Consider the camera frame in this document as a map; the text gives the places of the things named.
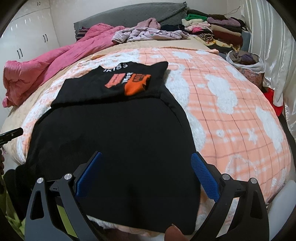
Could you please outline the left hand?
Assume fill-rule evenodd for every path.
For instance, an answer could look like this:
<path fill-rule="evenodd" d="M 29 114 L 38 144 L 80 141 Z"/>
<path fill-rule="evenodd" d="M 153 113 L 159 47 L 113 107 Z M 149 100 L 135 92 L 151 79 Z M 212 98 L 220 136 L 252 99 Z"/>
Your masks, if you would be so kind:
<path fill-rule="evenodd" d="M 3 152 L 2 150 L 0 150 L 0 174 L 3 175 L 4 174 L 4 156 L 3 156 Z"/>

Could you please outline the right hand painted nails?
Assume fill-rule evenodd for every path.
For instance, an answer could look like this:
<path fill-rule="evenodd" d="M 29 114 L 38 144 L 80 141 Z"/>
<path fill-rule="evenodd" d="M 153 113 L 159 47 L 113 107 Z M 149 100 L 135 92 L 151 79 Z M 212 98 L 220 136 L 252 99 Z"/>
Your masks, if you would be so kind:
<path fill-rule="evenodd" d="M 172 224 L 165 232 L 164 241 L 189 241 L 183 233 Z"/>

